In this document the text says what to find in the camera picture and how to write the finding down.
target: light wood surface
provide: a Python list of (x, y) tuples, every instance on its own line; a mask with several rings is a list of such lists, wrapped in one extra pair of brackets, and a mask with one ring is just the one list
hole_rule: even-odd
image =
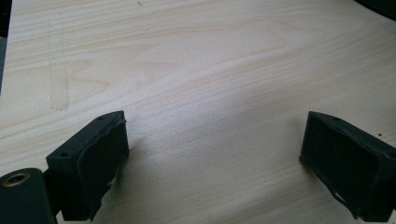
[(354, 1), (14, 1), (0, 175), (122, 109), (93, 223), (361, 223), (298, 162), (306, 116), (396, 146), (395, 85), (396, 24)]

